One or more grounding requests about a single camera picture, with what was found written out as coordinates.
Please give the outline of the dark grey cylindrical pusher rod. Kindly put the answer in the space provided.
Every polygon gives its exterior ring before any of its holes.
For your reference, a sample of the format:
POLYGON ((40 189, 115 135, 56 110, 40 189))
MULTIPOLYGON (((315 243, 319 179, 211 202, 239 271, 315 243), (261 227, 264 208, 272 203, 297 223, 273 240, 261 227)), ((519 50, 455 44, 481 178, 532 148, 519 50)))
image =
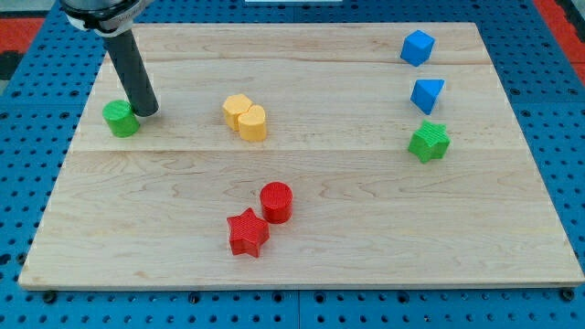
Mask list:
POLYGON ((106 37, 104 46, 118 74, 135 115, 148 117, 159 110, 157 98, 146 72, 131 29, 116 37, 106 37))

